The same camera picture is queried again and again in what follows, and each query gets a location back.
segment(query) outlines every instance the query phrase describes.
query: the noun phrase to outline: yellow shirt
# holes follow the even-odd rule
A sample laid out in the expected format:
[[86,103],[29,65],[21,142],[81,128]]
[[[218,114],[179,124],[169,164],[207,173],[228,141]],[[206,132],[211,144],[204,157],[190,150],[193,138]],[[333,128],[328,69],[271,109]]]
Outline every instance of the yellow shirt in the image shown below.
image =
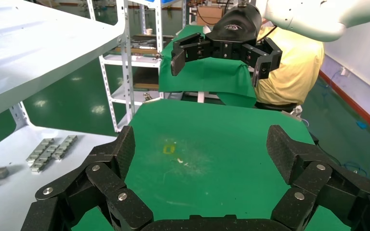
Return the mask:
[[[272,27],[260,30],[258,38]],[[324,59],[322,42],[276,28],[269,36],[283,51],[280,67],[259,80],[254,91],[257,101],[275,105],[297,103],[301,105],[316,83]]]

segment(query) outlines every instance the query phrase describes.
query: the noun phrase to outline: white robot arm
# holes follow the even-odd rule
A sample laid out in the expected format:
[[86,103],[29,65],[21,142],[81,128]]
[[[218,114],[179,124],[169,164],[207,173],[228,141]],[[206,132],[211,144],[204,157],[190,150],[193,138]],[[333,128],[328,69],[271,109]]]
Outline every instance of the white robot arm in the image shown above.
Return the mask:
[[278,27],[323,42],[370,22],[370,0],[256,0],[256,7]]

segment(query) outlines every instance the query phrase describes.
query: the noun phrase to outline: green cloth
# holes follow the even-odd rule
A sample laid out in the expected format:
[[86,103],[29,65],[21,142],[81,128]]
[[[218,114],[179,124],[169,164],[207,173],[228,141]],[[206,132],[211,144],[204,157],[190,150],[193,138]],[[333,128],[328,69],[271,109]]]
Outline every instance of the green cloth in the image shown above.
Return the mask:
[[[136,148],[128,188],[155,220],[270,218],[289,188],[267,154],[273,124],[297,141],[312,142],[303,123],[280,112],[174,100],[143,104],[131,121]],[[90,211],[73,230],[111,230],[98,214]],[[349,227],[319,207],[306,231],[325,230]]]
[[[186,26],[173,41],[201,33],[202,26]],[[206,58],[186,63],[178,76],[171,75],[173,42],[162,51],[159,91],[212,91],[227,105],[252,107],[256,95],[247,65],[238,60]]]

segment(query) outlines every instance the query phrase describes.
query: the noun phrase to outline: metal shelf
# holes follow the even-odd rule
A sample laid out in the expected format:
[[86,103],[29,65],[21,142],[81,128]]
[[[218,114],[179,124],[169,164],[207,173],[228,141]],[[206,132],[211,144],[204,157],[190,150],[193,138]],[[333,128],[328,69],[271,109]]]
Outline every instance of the metal shelf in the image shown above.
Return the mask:
[[[59,142],[68,135],[78,139],[61,161],[51,161],[40,173],[29,169],[25,159],[44,138]],[[0,142],[0,166],[6,166],[9,176],[0,180],[0,231],[21,230],[36,191],[45,184],[76,169],[93,147],[116,138],[82,132],[35,126],[23,127]]]
[[[109,54],[106,57],[104,57],[104,64],[121,66],[122,56]],[[131,65],[132,66],[159,68],[160,64],[161,64],[161,59],[156,59],[152,57],[144,57],[140,55],[131,55]]]
[[0,113],[118,45],[124,26],[0,0]]
[[149,8],[156,8],[158,6],[158,4],[161,4],[161,7],[167,7],[167,6],[172,5],[176,2],[179,2],[181,0],[173,0],[173,1],[170,1],[170,2],[167,2],[167,3],[158,2],[160,0],[154,0],[153,2],[146,1],[146,0],[129,0],[129,1],[136,2],[136,3],[141,4],[141,5],[145,5]]
[[[144,93],[149,93],[153,99],[159,97],[159,92],[156,90],[136,91],[134,90],[134,105],[140,106],[143,104],[145,98]],[[111,101],[113,103],[126,103],[124,95],[124,86],[120,86],[114,93],[111,94]]]
[[[124,2],[123,5],[127,6],[127,0],[120,0],[118,2]],[[141,29],[143,34],[146,33],[145,29],[145,7],[148,6],[149,8],[155,9],[155,22],[156,22],[156,38],[157,38],[157,52],[161,53],[163,49],[163,42],[162,42],[162,8],[176,2],[182,1],[182,27],[185,27],[186,22],[186,0],[174,0],[168,3],[162,3],[161,0],[155,0],[156,2],[149,2],[146,0],[132,0],[132,2],[136,2],[140,4],[140,22],[141,22]],[[95,20],[95,15],[92,10],[92,2],[88,0],[88,7],[90,18]],[[131,53],[131,44],[129,38],[130,36],[130,27],[129,27],[129,16],[128,10],[125,8],[117,7],[118,11],[118,18],[122,18],[125,21],[125,28],[121,43],[121,55],[107,55],[103,57],[102,55],[99,56],[100,66],[101,66],[101,73],[103,75],[104,87],[106,89],[108,105],[111,113],[111,119],[113,122],[113,127],[115,132],[120,132],[123,125],[128,124],[132,116],[135,114],[136,108],[142,105],[144,97],[144,91],[133,91],[133,80],[132,80],[132,67],[139,66],[139,67],[155,67],[159,69],[161,60],[150,58],[150,57],[143,57],[143,56],[136,56],[132,55]],[[110,87],[108,84],[108,78],[106,73],[106,64],[107,65],[121,65],[122,72],[123,72],[123,83],[122,86],[117,89],[116,92],[111,93]],[[149,91],[151,97],[164,99],[165,94],[163,92],[157,91]],[[126,115],[124,118],[118,122],[116,120],[116,113],[114,112],[113,103],[125,103],[126,108]]]

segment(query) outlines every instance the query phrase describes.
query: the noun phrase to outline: floor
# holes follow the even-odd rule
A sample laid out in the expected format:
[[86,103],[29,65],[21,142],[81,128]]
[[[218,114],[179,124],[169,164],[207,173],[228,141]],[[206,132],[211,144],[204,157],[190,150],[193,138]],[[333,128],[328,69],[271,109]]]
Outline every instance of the floor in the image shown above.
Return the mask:
[[[79,7],[62,6],[60,10],[88,16]],[[114,24],[112,8],[99,10],[99,21]],[[138,10],[130,9],[131,33],[140,33]],[[163,11],[163,33],[174,35],[181,28],[181,11]],[[155,29],[153,11],[146,12],[147,27]],[[107,66],[111,90],[122,80],[119,66]],[[24,100],[33,124],[96,134],[115,136],[107,106],[100,65],[93,60],[79,70]],[[118,117],[125,114],[125,106],[114,104]],[[370,127],[361,128],[364,122],[327,83],[319,79],[303,105],[308,130],[320,139],[320,146],[351,170],[370,177]],[[14,130],[9,111],[0,114],[0,141]]]

